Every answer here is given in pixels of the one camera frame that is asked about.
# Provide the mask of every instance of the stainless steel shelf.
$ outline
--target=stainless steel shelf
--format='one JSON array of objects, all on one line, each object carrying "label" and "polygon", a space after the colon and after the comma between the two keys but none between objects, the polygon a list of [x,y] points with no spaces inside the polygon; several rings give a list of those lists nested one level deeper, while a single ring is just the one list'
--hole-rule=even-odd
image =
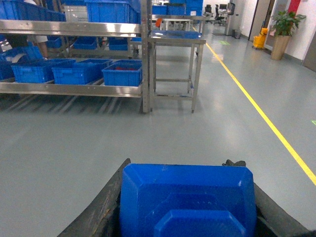
[{"label": "stainless steel shelf", "polygon": [[206,21],[211,19],[211,16],[176,16],[176,15],[152,15],[152,18],[158,19],[183,19],[183,20],[202,20]]},{"label": "stainless steel shelf", "polygon": [[139,24],[1,20],[0,34],[139,37]]},{"label": "stainless steel shelf", "polygon": [[43,95],[79,95],[79,96],[112,96],[142,97],[142,84],[133,86],[105,86],[103,79],[90,85],[60,85],[51,83],[16,83],[0,82],[0,93],[43,94]]}]

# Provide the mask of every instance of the white wall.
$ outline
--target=white wall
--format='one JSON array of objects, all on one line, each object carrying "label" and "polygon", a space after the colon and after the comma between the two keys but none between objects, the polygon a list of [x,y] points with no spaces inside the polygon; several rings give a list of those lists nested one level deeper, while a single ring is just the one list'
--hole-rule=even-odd
[{"label": "white wall", "polygon": [[306,15],[299,29],[294,32],[285,53],[303,60],[313,39],[316,29],[316,0],[301,0],[297,14]]},{"label": "white wall", "polygon": [[245,8],[243,10],[240,28],[242,29],[241,33],[247,37],[249,37],[250,35],[251,24],[254,17],[257,1],[258,0],[245,0]]},{"label": "white wall", "polygon": [[206,5],[210,4],[212,7],[212,12],[215,15],[215,4],[228,4],[229,0],[204,0],[203,1],[203,13],[204,13],[204,8],[206,7]]}]

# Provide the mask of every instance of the green plant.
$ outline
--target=green plant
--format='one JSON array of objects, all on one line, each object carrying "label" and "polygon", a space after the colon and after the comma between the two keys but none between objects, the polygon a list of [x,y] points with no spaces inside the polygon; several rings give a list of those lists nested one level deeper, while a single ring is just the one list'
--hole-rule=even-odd
[{"label": "green plant", "polygon": [[305,18],[304,15],[296,15],[294,11],[279,11],[276,16],[273,16],[275,24],[272,30],[276,31],[275,36],[291,36],[295,27],[298,28],[298,24]]}]

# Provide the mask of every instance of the floor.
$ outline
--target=floor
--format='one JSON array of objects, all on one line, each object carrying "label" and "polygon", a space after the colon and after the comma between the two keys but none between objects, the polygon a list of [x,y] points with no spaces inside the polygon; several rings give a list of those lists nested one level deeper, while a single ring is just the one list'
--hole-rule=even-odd
[{"label": "floor", "polygon": [[[316,73],[272,61],[245,39],[212,34],[223,30],[208,24],[208,44],[316,173]],[[185,77],[189,55],[189,48],[159,48],[158,76]],[[186,85],[157,90],[185,92]],[[207,47],[194,114],[188,101],[156,101],[150,115],[139,113],[140,104],[1,95],[0,236],[57,236],[126,158],[205,165],[244,160],[261,189],[316,229],[315,185]]]}]

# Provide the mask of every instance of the blue storage bin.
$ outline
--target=blue storage bin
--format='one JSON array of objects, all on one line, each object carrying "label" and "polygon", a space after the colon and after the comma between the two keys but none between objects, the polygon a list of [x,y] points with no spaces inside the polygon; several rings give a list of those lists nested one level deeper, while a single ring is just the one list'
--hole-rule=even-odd
[{"label": "blue storage bin", "polygon": [[171,210],[153,237],[245,237],[246,229],[229,211]]},{"label": "blue storage bin", "polygon": [[203,8],[203,0],[187,0],[186,6]]},{"label": "blue storage bin", "polygon": [[175,16],[183,16],[185,14],[186,7],[185,6],[168,6],[167,14],[175,15]]},{"label": "blue storage bin", "polygon": [[191,16],[191,12],[195,11],[195,16],[202,16],[202,9],[201,7],[187,7],[186,15]]},{"label": "blue storage bin", "polygon": [[186,4],[186,0],[169,0],[169,3]]},{"label": "blue storage bin", "polygon": [[0,0],[0,19],[51,21],[47,16],[51,16],[55,21],[66,20],[63,13],[50,11],[41,6],[36,6],[21,0]]},{"label": "blue storage bin", "polygon": [[89,22],[137,23],[137,12],[127,1],[84,0]]},{"label": "blue storage bin", "polygon": [[166,15],[167,6],[157,6],[153,5],[153,15]]},{"label": "blue storage bin", "polygon": [[139,86],[142,78],[142,66],[113,63],[102,70],[104,85]]},{"label": "blue storage bin", "polygon": [[66,21],[64,13],[46,10],[46,21]]},{"label": "blue storage bin", "polygon": [[14,73],[11,68],[12,63],[7,61],[0,61],[0,80],[13,78]]},{"label": "blue storage bin", "polygon": [[97,38],[96,37],[79,37],[75,43],[74,48],[76,49],[96,49]]},{"label": "blue storage bin", "polygon": [[12,66],[15,81],[20,83],[44,83],[54,80],[53,67],[70,67],[74,59],[51,59]]},{"label": "blue storage bin", "polygon": [[60,48],[62,45],[62,40],[58,36],[47,36],[47,39],[46,45],[48,48]]},{"label": "blue storage bin", "polygon": [[18,54],[25,54],[19,62],[27,62],[42,59],[43,56],[37,46],[16,47],[6,52],[0,53],[0,61],[12,61]]},{"label": "blue storage bin", "polygon": [[153,233],[144,228],[146,218],[174,194],[187,195],[187,201],[192,194],[213,196],[211,201],[217,204],[213,210],[222,206],[244,226],[246,237],[253,237],[257,219],[254,184],[246,167],[160,164],[129,164],[123,170],[121,236],[150,237]]},{"label": "blue storage bin", "polygon": [[0,42],[1,42],[1,41],[4,41],[4,40],[5,40],[4,35],[0,35]]},{"label": "blue storage bin", "polygon": [[67,6],[85,6],[84,0],[64,0],[63,4]]},{"label": "blue storage bin", "polygon": [[74,63],[70,67],[53,67],[55,84],[85,85],[102,78],[99,66],[92,63]]},{"label": "blue storage bin", "polygon": [[107,68],[112,64],[112,59],[87,59],[84,61],[80,61],[77,63],[89,63],[89,64],[95,64],[98,67],[98,73],[99,73],[99,78],[102,78],[103,73],[102,69]]},{"label": "blue storage bin", "polygon": [[127,51],[128,45],[127,44],[119,44],[119,45],[109,45],[110,50],[118,50],[118,51]]}]

